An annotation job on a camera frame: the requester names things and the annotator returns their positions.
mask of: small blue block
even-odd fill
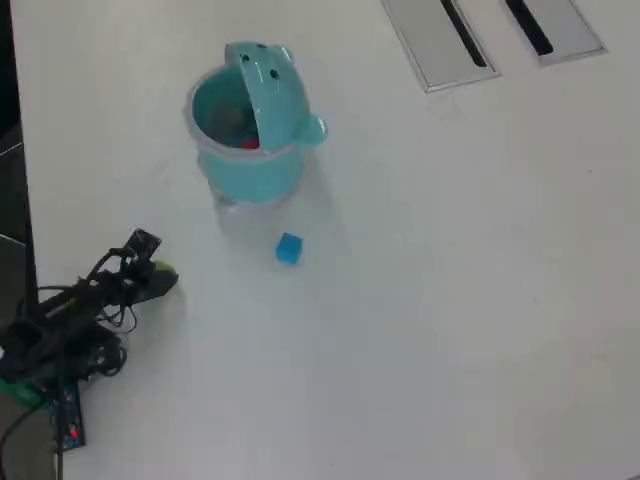
[[[289,233],[282,234],[276,248],[276,257],[281,262],[295,265],[302,254],[302,239]]]

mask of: white tabletop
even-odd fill
[[[429,95],[378,0],[13,3],[40,282],[137,225],[181,274],[69,480],[640,472],[639,2],[581,0],[610,53],[540,69],[465,0],[503,75]],[[330,137],[290,201],[221,215],[181,110],[247,38]]]

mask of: black cable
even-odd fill
[[[34,414],[35,412],[37,412],[38,410],[40,410],[42,408],[42,406],[47,403],[47,399],[43,398],[40,402],[38,402],[37,405],[34,405],[33,407],[31,407],[29,410],[27,410],[26,412],[24,412],[22,415],[20,415],[10,426],[9,428],[7,428],[4,432],[4,434],[2,435],[2,439],[0,440],[0,480],[7,480],[7,475],[6,472],[4,471],[4,464],[2,462],[2,454],[4,451],[4,446],[7,443],[7,440],[9,440],[9,437],[11,437],[11,435],[13,434],[13,432],[16,431],[16,429],[27,419],[29,418],[32,414]]]

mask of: cup ear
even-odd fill
[[[327,124],[320,117],[309,114],[298,134],[298,143],[306,147],[317,147],[327,138]]]
[[[284,58],[289,60],[291,63],[294,63],[293,53],[287,47],[285,47],[283,45],[274,45],[271,48],[273,48],[274,50],[277,50],[278,53],[280,53]]]

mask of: cup handle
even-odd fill
[[[310,114],[298,134],[298,143],[305,147],[317,147],[327,138],[327,124],[320,117]]]

